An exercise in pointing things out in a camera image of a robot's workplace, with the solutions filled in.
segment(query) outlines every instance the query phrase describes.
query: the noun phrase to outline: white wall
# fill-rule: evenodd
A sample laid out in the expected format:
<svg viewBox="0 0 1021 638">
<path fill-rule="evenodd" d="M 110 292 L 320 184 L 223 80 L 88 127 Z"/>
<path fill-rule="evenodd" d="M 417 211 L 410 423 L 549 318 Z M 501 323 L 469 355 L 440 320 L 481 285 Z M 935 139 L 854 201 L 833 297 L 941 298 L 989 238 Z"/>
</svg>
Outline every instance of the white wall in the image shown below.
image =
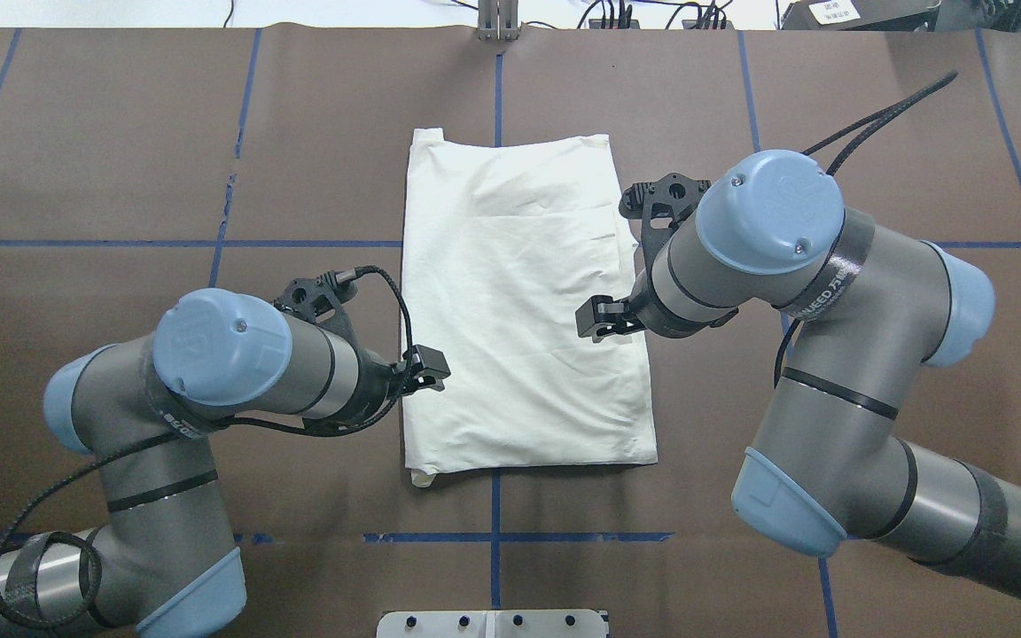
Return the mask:
<svg viewBox="0 0 1021 638">
<path fill-rule="evenodd" d="M 573 29 L 591 0 L 520 0 L 522 21 L 543 20 Z M 779 0 L 783 11 L 789 0 Z M 218 28 L 231 0 L 0 0 L 0 26 L 42 28 Z M 643 29 L 664 29 L 672 7 L 638 3 Z M 692 19 L 694 9 L 680 17 Z M 774 0 L 734 0 L 727 15 L 737 29 L 775 29 Z M 600 16 L 594 8 L 592 16 Z M 291 21 L 311 26 L 475 24 L 475 11 L 448 0 L 235 0 L 230 26 L 255 28 Z"/>
</svg>

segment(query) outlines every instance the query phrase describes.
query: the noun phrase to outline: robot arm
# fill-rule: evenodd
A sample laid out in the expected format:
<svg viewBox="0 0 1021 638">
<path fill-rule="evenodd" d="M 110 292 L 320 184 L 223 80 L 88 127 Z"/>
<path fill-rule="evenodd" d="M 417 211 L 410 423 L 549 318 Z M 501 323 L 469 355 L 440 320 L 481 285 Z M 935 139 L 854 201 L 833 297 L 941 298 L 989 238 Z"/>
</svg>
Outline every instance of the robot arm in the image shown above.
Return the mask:
<svg viewBox="0 0 1021 638">
<path fill-rule="evenodd" d="M 449 372 L 440 352 L 409 343 L 405 360 L 389 364 L 357 344 L 341 302 L 366 272 L 295 279 L 273 305 L 195 291 L 153 334 L 102 347 L 53 376 L 45 419 L 69 449 L 101 459 L 164 440 L 101 468 L 109 525 L 78 535 L 101 556 L 97 597 L 58 635 L 137 625 L 145 637 L 195 637 L 243 608 L 239 548 L 206 439 L 228 418 L 248 409 L 296 414 L 301 433 L 337 436 L 372 425 L 401 394 L 442 388 Z M 31 619 L 71 617 L 96 585 L 80 549 L 50 541 L 40 534 L 0 560 L 5 600 Z M 48 634 L 0 615 L 0 635 Z"/>
<path fill-rule="evenodd" d="M 793 151 L 714 185 L 633 186 L 622 213 L 640 214 L 645 271 L 627 299 L 580 308 L 582 336 L 684 338 L 755 298 L 806 323 L 732 495 L 746 524 L 814 556 L 854 534 L 1021 598 L 1021 488 L 891 436 L 919 366 L 951 366 L 987 332 L 987 276 L 847 209 Z"/>
</svg>

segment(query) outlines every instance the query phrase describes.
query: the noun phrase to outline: label sticker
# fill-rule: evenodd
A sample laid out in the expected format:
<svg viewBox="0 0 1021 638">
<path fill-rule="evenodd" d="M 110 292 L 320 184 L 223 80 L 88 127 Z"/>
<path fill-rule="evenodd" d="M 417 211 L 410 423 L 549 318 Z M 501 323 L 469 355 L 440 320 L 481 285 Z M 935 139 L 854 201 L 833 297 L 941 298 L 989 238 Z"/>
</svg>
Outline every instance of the label sticker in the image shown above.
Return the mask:
<svg viewBox="0 0 1021 638">
<path fill-rule="evenodd" d="M 810 12 L 818 23 L 846 23 L 849 20 L 862 19 L 857 7 L 850 0 L 830 0 L 829 3 L 810 5 Z"/>
</svg>

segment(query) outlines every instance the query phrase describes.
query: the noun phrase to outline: light blue joint cap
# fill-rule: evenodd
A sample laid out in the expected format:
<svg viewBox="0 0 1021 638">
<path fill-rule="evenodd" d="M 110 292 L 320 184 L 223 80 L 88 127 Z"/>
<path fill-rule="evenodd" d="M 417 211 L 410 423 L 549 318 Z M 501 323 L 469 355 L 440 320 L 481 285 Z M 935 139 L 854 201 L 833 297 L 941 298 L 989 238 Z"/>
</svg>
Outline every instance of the light blue joint cap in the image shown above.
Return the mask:
<svg viewBox="0 0 1021 638">
<path fill-rule="evenodd" d="M 943 259 L 947 283 L 952 289 L 952 311 L 947 330 L 943 331 L 936 351 L 924 361 L 925 366 L 946 367 L 959 363 L 971 354 L 971 347 L 987 334 L 995 316 L 995 287 L 984 272 L 961 258 L 953 257 L 941 247 L 933 247 Z"/>
<path fill-rule="evenodd" d="M 163 313 L 152 360 L 176 394 L 204 405 L 237 405 L 281 379 L 291 350 L 291 328 L 275 306 L 250 295 L 203 288 Z"/>
<path fill-rule="evenodd" d="M 61 366 L 60 371 L 53 373 L 50 383 L 45 384 L 45 395 L 42 397 L 42 414 L 45 416 L 45 425 L 48 426 L 53 436 L 77 453 L 92 453 L 89 447 L 85 447 L 81 437 L 78 436 L 77 429 L 74 428 L 74 391 L 78 389 L 78 380 L 81 379 L 82 372 L 89 365 L 90 360 L 105 350 L 113 347 L 114 343 L 104 345 L 93 352 L 89 352 L 82 358 L 74 359 L 69 363 Z"/>
<path fill-rule="evenodd" d="M 243 561 L 235 547 L 137 625 L 144 638 L 203 638 L 235 621 L 246 605 Z"/>
<path fill-rule="evenodd" d="M 756 532 L 795 552 L 825 558 L 845 540 L 834 517 L 753 447 L 746 448 L 730 503 Z"/>
<path fill-rule="evenodd" d="M 744 158 L 710 187 L 695 230 L 725 265 L 782 275 L 828 251 L 844 218 L 842 191 L 814 158 L 768 150 Z"/>
</svg>

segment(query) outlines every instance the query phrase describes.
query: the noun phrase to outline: white cloth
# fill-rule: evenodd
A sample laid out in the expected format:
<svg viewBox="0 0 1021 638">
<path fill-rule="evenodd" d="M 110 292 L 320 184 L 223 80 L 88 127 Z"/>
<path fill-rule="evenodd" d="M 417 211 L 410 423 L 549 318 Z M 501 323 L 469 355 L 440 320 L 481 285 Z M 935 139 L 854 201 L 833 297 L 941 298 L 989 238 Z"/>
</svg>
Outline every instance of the white cloth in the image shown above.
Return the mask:
<svg viewBox="0 0 1021 638">
<path fill-rule="evenodd" d="M 404 298 L 446 391 L 404 399 L 406 467 L 427 487 L 476 468 L 654 463 L 644 336 L 579 339 L 591 294 L 628 294 L 636 242 L 606 135 L 489 149 L 417 130 Z"/>
</svg>

